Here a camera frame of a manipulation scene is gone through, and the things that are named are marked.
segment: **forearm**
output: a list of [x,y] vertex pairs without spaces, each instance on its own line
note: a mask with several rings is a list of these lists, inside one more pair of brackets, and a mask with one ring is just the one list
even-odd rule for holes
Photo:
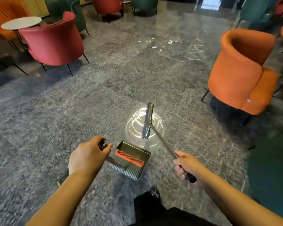
[[26,226],[67,226],[95,176],[71,174]]
[[200,182],[228,220],[237,226],[283,226],[283,218],[258,204],[209,170]]

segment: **hand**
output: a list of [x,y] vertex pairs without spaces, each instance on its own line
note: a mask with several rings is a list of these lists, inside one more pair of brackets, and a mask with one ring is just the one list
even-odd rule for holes
[[81,143],[71,153],[68,163],[69,174],[80,171],[95,178],[113,146],[113,143],[111,143],[101,151],[98,146],[101,140],[106,140],[106,138],[102,136],[93,137],[90,141]]
[[179,156],[173,161],[177,175],[185,180],[184,173],[189,172],[196,177],[197,181],[201,180],[202,172],[207,169],[194,156],[178,150],[175,150],[175,153]]

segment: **person's right arm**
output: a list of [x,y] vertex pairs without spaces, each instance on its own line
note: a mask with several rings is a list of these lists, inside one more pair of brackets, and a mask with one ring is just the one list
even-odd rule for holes
[[181,179],[187,171],[197,178],[204,191],[235,226],[283,226],[283,218],[258,204],[205,168],[192,155],[175,150],[175,170]]

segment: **person's left arm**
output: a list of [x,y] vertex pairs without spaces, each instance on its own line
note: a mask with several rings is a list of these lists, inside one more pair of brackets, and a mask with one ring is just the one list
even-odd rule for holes
[[69,177],[58,190],[31,218],[26,226],[68,226],[74,213],[101,169],[113,144],[103,151],[98,147],[104,137],[96,136],[89,142],[82,143],[72,152],[69,159]]

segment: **black pants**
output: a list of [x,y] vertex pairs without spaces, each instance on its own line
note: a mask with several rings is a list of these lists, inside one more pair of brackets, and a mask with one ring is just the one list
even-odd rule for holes
[[160,200],[146,192],[133,200],[137,225],[195,225],[195,226],[216,226],[178,208],[166,209]]

